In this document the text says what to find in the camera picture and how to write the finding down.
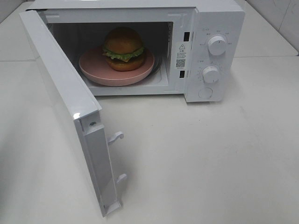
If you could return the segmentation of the round door release button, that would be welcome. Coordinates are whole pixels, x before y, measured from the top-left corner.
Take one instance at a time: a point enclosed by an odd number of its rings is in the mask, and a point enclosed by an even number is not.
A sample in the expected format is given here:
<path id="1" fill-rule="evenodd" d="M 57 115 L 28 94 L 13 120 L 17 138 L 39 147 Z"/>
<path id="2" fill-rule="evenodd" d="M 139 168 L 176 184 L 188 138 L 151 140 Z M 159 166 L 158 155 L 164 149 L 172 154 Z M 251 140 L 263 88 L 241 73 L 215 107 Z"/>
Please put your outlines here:
<path id="1" fill-rule="evenodd" d="M 199 97 L 203 99 L 209 99 L 213 95 L 213 90 L 211 88 L 202 88 L 199 90 Z"/>

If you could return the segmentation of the burger with lettuce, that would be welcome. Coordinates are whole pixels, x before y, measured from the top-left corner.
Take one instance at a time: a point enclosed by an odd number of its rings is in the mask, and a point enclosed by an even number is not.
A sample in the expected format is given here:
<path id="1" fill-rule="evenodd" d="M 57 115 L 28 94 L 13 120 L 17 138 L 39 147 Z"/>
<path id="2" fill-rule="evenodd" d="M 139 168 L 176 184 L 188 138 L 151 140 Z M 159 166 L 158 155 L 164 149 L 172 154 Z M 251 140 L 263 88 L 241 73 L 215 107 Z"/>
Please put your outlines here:
<path id="1" fill-rule="evenodd" d="M 111 30 L 105 37 L 102 51 L 108 65 L 116 71 L 136 70 L 146 59 L 141 37 L 128 27 Z"/>

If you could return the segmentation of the white microwave door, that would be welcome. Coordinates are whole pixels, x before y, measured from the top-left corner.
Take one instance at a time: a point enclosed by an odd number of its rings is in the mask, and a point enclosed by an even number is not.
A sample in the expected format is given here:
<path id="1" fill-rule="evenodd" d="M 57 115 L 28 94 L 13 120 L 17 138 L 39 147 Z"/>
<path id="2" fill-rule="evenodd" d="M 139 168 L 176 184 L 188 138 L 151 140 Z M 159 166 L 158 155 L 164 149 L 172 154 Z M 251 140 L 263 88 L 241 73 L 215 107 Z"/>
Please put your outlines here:
<path id="1" fill-rule="evenodd" d="M 114 176 L 109 145 L 124 135 L 116 132 L 106 136 L 100 104 L 39 13 L 26 11 L 20 18 L 58 121 L 72 149 L 83 158 L 100 211 L 106 217 L 121 206 L 116 186 L 127 177 Z"/>

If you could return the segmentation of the pink round plate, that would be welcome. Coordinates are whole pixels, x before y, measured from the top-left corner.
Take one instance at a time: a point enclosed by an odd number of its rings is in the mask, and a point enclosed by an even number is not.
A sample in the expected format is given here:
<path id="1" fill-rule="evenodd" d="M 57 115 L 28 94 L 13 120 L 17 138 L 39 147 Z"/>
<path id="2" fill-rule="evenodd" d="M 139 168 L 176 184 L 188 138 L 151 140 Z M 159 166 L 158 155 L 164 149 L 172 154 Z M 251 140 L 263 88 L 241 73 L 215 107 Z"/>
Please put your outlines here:
<path id="1" fill-rule="evenodd" d="M 146 78 L 154 62 L 154 55 L 148 49 L 125 62 L 103 55 L 102 46 L 99 46 L 86 51 L 79 59 L 79 66 L 84 75 L 95 83 L 125 86 Z"/>

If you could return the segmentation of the glass microwave turntable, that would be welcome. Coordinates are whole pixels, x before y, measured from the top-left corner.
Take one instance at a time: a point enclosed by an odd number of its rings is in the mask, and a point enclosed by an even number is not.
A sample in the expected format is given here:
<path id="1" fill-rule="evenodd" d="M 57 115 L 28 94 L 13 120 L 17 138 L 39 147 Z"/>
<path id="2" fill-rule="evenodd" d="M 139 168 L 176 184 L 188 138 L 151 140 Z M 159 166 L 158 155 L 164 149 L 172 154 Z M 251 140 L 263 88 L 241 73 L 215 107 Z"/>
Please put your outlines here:
<path id="1" fill-rule="evenodd" d="M 157 56 L 155 58 L 155 62 L 154 62 L 154 66 L 153 66 L 153 69 L 151 71 L 151 74 L 156 74 L 158 71 L 160 71 L 162 62 L 163 62 L 163 56 Z"/>

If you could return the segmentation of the white warning label sticker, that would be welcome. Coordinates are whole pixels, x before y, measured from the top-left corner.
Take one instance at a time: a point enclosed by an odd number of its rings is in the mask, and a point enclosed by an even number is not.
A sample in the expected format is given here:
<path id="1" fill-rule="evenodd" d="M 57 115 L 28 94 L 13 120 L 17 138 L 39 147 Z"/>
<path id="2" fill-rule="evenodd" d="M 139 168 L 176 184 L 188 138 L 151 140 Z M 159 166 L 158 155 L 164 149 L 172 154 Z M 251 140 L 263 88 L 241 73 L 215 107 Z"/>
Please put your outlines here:
<path id="1" fill-rule="evenodd" d="M 187 47 L 184 43 L 177 43 L 175 54 L 176 69 L 184 69 L 187 61 Z"/>

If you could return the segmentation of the lower white control knob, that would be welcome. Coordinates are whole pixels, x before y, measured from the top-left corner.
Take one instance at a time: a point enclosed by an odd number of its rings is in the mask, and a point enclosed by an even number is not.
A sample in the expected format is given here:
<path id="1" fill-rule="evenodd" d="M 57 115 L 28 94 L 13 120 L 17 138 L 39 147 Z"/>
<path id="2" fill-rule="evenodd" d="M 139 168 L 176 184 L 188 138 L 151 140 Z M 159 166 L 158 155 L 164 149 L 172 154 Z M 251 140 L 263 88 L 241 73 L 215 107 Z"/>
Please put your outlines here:
<path id="1" fill-rule="evenodd" d="M 215 66 L 207 66 L 202 71 L 204 82 L 209 84 L 217 82 L 220 78 L 220 75 L 221 73 L 219 69 Z"/>

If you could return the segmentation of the white control knob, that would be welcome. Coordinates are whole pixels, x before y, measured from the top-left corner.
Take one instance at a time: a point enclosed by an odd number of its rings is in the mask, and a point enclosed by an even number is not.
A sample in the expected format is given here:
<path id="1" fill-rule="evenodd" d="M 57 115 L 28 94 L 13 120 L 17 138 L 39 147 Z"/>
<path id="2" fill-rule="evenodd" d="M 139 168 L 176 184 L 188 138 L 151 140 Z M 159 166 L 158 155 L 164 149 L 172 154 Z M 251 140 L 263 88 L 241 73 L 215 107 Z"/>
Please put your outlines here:
<path id="1" fill-rule="evenodd" d="M 219 69 L 215 66 L 207 66 L 202 71 L 204 82 L 209 84 L 217 82 L 220 78 L 220 75 L 221 73 Z"/>
<path id="2" fill-rule="evenodd" d="M 220 56 L 226 51 L 227 39 L 221 34 L 213 35 L 207 42 L 208 51 L 213 56 Z"/>

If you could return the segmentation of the white microwave oven body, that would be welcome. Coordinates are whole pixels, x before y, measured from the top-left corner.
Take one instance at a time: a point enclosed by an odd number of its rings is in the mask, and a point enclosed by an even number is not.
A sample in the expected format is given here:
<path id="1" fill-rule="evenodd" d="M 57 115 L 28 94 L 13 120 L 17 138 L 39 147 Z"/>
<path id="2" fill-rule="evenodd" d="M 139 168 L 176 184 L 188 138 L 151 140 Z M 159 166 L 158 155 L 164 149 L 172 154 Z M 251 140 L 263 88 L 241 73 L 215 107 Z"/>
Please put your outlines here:
<path id="1" fill-rule="evenodd" d="M 135 84 L 104 86 L 81 77 L 93 95 L 182 94 L 187 102 L 222 100 L 245 16 L 233 0 L 36 0 L 30 10 L 43 18 L 80 76 L 79 57 L 120 26 L 137 31 L 155 58 L 163 56 L 160 71 Z M 208 51 L 207 42 L 215 34 L 227 39 L 220 56 Z M 184 69 L 175 67 L 179 42 L 187 47 Z M 204 82 L 207 66 L 219 69 L 217 82 Z M 211 98 L 199 97 L 202 88 L 213 90 Z"/>

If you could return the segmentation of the upper white control knob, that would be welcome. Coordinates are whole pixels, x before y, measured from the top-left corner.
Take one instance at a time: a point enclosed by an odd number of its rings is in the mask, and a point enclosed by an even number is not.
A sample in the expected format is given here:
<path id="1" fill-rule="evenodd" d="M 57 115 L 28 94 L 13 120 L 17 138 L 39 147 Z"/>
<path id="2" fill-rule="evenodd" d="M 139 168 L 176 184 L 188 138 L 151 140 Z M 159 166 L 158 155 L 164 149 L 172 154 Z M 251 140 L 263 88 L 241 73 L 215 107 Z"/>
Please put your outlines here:
<path id="1" fill-rule="evenodd" d="M 221 34 L 213 35 L 207 42 L 208 51 L 213 56 L 220 56 L 226 51 L 227 39 Z"/>

